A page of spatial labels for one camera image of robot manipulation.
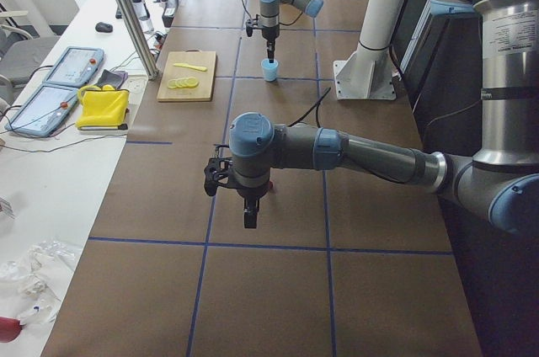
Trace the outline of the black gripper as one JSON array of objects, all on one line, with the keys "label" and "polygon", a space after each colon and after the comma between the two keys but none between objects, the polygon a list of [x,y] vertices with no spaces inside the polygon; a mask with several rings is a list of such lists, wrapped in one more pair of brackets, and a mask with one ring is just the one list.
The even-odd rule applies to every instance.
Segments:
[{"label": "black gripper", "polygon": [[237,189],[237,193],[243,198],[243,224],[246,229],[257,228],[259,202],[269,190],[269,182],[254,188],[242,187]]},{"label": "black gripper", "polygon": [[279,25],[263,26],[262,36],[266,41],[267,59],[269,63],[275,62],[275,41],[279,37]]}]

